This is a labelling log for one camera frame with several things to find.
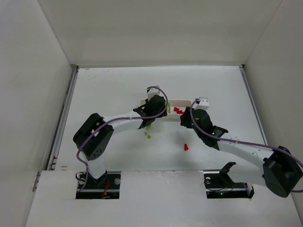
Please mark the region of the green 2x2 lego plate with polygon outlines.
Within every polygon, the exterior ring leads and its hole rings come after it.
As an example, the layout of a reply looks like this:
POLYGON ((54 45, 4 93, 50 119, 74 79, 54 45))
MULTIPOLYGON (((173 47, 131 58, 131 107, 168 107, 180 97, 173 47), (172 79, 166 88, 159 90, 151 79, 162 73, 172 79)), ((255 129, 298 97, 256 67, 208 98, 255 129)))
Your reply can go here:
POLYGON ((170 105, 170 102, 168 102, 168 105, 167 105, 167 114, 170 114, 171 113, 171 105, 170 105))

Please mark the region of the red arch lego piece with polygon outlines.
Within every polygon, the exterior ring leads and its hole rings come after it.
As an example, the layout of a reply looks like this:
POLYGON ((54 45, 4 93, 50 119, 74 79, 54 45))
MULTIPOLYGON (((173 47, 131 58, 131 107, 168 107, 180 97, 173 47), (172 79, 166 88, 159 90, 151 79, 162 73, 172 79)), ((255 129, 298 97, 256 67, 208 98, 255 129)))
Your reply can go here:
POLYGON ((177 108, 177 107, 174 107, 174 112, 177 112, 177 113, 179 113, 180 112, 180 109, 179 108, 177 108))

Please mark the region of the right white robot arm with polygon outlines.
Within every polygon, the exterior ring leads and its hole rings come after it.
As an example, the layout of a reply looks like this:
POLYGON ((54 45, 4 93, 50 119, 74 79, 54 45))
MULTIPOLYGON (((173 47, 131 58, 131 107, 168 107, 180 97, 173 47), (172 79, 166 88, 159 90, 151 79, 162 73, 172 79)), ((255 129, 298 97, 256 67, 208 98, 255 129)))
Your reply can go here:
POLYGON ((266 186, 277 196, 287 197, 303 177, 298 162, 286 148, 270 148, 229 138, 228 131, 213 125, 205 110, 187 107, 180 116, 180 125, 193 129, 208 147, 233 154, 257 166, 258 173, 250 175, 255 178, 254 183, 266 186))

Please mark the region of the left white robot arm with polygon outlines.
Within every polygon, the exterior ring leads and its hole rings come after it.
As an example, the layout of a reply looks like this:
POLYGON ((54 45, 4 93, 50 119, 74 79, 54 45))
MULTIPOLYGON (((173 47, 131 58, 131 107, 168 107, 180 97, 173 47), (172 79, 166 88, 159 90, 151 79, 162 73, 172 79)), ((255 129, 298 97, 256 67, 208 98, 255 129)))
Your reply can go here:
POLYGON ((102 117, 93 113, 73 136, 77 149, 85 156, 89 176, 99 180, 105 173, 101 156, 112 136, 150 126, 157 118, 167 116, 167 96, 154 95, 145 100, 145 104, 125 114, 115 117, 102 117))

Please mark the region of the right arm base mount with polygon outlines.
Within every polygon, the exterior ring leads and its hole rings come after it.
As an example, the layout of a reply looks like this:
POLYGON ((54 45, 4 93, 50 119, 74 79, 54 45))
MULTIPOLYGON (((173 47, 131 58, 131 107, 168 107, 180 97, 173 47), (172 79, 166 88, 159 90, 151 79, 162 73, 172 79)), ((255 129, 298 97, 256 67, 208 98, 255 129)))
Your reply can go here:
POLYGON ((252 199, 255 192, 250 183, 234 182, 228 176, 235 164, 228 162, 222 169, 204 171, 204 186, 208 199, 252 199))

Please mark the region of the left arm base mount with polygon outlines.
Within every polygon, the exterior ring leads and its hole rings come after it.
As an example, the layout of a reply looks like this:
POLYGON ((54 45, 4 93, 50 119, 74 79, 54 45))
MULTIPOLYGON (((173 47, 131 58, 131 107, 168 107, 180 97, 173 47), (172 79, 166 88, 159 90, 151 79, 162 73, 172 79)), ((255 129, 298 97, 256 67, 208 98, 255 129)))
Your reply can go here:
POLYGON ((75 175, 78 184, 76 199, 78 200, 113 200, 119 199, 121 172, 108 172, 99 179, 94 179, 86 172, 78 172, 75 175))

